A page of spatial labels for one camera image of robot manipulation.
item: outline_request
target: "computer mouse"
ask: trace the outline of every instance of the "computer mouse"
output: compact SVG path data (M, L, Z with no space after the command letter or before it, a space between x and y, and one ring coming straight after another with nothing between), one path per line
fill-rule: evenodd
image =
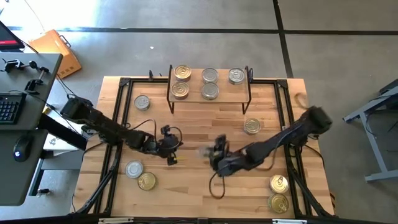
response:
M14 159L17 162L24 162L29 158L32 147L33 136L25 134L21 136L14 145Z

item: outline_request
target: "gold can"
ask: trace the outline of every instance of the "gold can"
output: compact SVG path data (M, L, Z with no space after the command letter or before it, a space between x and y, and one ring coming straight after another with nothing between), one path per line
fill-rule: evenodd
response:
M156 177L151 172L145 172L138 177L138 186L142 190L152 190L156 184Z
M268 206L276 213L285 213L289 209L289 201L285 195L274 194L269 197Z
M260 131L260 121L255 118L249 118L244 122L243 131L246 134L256 134Z
M269 181L271 190L277 194L283 194L289 189L287 179L282 175L274 175Z
M192 70L188 65L179 65L174 69L174 75L179 81L187 82L191 79Z
M172 85L172 94L178 100L184 100L188 97L189 86L185 82L176 82Z

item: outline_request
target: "wooden table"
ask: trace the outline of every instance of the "wooden table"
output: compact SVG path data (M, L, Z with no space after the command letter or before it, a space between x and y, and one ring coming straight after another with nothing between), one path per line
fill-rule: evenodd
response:
M97 109L112 117L120 77L104 77ZM288 79L290 97L295 119L302 113L293 100L296 93L304 93L302 79ZM271 164L271 156L256 169L241 170L225 178L226 194L221 200L213 199L208 190L208 181L214 173L206 159L199 158L196 149L212 144L214 139L225 133L231 149L253 142L264 141L279 132L279 119L272 85L251 85L252 102L248 112L242 115L241 105L214 103L179 103L174 114L170 113L167 101L167 84L136 83L133 86L132 100L138 95L150 98L150 109L138 111L134 103L129 109L128 122L135 126L146 119L157 121L157 135L166 124L178 126L183 132L184 145L178 149L178 164L167 166L166 160L156 156L138 153L123 147L122 159L113 202L113 217L213 217L213 218L292 218L294 211L291 201L288 212L277 214L270 210L267 199L272 195L269 179L275 174L287 177L284 152L277 151L275 166L270 171L264 168ZM124 107L121 102L119 122ZM247 118L257 118L261 131L253 136L243 132L243 123ZM148 122L141 130L152 133L153 124ZM98 143L91 140L88 147ZM319 150L318 143L311 140L308 145ZM98 147L85 154L75 190L74 204L80 208L98 185L103 164L105 146ZM151 191L141 190L136 179L125 175L126 164L140 160L145 171L157 177L157 185ZM302 159L307 185L315 198L329 213L333 213L328 184L322 160L311 150L303 149ZM213 191L220 194L221 179L213 181ZM290 191L285 194L290 200ZM106 204L108 190L105 190L102 207ZM304 211L302 194L298 192L300 208Z

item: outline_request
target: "red label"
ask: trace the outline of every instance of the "red label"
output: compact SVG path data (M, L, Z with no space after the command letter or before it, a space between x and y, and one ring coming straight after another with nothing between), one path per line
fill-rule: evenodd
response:
M0 44L18 44L15 40L0 40Z

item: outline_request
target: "keyboard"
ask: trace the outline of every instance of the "keyboard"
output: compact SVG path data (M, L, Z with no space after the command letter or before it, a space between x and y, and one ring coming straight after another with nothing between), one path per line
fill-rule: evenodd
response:
M26 93L0 93L0 124L16 124Z

